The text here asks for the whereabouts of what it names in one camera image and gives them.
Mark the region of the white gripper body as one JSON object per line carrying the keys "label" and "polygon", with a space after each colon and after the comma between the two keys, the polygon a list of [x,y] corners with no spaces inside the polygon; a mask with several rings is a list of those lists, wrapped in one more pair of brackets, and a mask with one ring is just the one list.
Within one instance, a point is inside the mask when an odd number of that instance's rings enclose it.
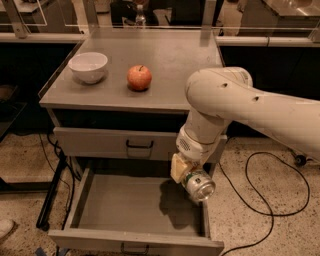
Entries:
{"label": "white gripper body", "polygon": [[192,163],[204,164],[213,154],[217,143],[204,144],[192,139],[181,128],[176,139],[176,147],[180,154]]}

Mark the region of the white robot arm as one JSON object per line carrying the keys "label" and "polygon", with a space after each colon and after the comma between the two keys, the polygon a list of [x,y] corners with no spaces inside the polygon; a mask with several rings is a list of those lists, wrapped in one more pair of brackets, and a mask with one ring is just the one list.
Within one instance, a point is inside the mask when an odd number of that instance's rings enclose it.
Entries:
{"label": "white robot arm", "polygon": [[250,74],[238,67],[193,73],[185,96],[191,109],[171,163],[171,177],[177,183],[187,172],[204,165],[233,121],[320,160],[319,101],[258,90]]}

